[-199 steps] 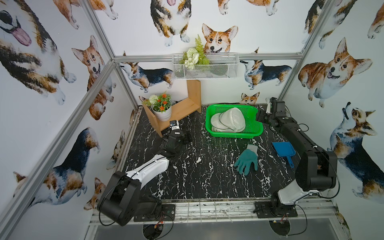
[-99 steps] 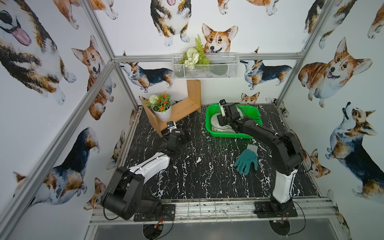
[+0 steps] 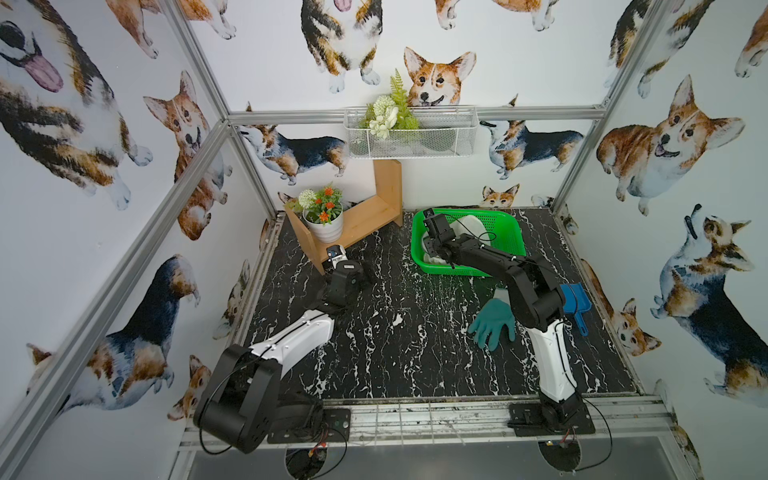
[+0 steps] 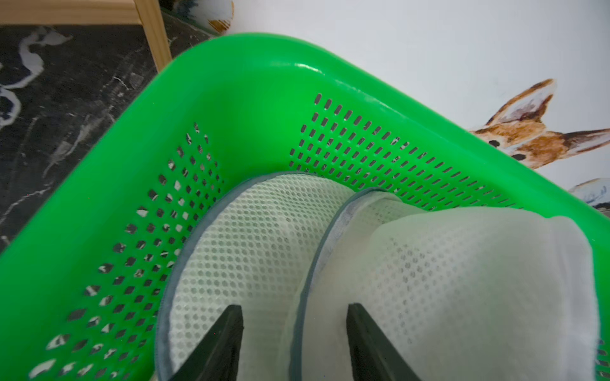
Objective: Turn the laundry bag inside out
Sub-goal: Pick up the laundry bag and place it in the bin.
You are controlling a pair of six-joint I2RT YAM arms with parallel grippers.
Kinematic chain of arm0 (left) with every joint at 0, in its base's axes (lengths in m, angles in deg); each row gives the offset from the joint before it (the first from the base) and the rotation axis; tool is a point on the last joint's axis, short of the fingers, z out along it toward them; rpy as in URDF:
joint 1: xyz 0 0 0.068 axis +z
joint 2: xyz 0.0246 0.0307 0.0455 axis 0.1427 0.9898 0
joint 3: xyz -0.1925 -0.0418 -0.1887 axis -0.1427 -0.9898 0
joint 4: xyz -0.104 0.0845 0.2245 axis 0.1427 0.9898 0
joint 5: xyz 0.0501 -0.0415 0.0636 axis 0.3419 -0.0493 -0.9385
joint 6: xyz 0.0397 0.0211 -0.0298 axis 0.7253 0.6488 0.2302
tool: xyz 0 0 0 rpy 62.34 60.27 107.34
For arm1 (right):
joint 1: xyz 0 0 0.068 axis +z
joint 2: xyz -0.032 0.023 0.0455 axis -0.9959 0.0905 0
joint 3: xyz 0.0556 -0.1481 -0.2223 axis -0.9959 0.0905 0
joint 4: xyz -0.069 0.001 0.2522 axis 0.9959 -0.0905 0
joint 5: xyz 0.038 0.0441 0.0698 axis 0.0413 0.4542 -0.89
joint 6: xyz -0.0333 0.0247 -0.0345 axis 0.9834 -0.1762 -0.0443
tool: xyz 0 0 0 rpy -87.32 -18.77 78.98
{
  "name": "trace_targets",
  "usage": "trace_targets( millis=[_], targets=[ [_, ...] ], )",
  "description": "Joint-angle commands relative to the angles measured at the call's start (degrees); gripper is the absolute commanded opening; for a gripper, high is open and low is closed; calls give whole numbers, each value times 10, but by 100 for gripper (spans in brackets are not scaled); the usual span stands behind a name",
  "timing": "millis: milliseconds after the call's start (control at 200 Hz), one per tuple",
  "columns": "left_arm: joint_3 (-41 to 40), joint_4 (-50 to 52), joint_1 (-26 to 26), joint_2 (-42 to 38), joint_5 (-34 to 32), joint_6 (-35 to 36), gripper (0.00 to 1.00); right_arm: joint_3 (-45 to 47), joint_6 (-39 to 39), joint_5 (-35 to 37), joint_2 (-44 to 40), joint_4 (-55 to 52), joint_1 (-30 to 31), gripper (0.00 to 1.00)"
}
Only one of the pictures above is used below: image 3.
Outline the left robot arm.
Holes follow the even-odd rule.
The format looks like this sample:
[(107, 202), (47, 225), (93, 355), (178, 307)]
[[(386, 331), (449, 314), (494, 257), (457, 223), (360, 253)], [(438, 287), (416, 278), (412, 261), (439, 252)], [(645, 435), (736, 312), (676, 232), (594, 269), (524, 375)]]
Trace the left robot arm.
[(373, 283), (354, 260), (339, 260), (327, 275), (318, 299), (296, 321), (251, 346), (234, 344), (221, 355), (201, 394), (193, 423), (226, 448), (254, 451), (264, 440), (326, 441), (330, 427), (321, 402), (303, 393), (283, 393), (285, 375), (332, 337), (334, 317), (356, 302)]

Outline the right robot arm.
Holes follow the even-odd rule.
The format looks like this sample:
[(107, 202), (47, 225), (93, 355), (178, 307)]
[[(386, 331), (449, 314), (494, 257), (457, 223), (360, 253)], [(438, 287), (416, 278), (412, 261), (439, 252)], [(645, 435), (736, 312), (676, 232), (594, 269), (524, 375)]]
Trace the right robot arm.
[(563, 330), (574, 304), (540, 256), (514, 256), (470, 234), (457, 236), (446, 215), (423, 211), (428, 252), (450, 265), (475, 268), (506, 285), (511, 313), (531, 339), (539, 371), (539, 402), (509, 407), (508, 427), (519, 437), (588, 435), (595, 426), (572, 375)]

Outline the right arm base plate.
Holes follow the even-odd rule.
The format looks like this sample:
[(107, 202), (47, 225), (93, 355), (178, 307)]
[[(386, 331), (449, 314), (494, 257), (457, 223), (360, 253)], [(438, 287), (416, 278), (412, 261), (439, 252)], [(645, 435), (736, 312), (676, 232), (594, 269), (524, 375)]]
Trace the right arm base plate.
[(507, 426), (519, 437), (546, 435), (591, 435), (596, 428), (583, 402), (573, 405), (549, 403), (510, 404)]

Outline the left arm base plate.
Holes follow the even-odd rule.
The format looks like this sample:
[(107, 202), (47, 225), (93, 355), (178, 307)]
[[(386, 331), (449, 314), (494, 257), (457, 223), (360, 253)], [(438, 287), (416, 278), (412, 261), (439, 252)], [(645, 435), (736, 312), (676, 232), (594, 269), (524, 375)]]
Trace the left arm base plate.
[(288, 406), (277, 410), (269, 444), (335, 442), (349, 439), (352, 411), (348, 408)]

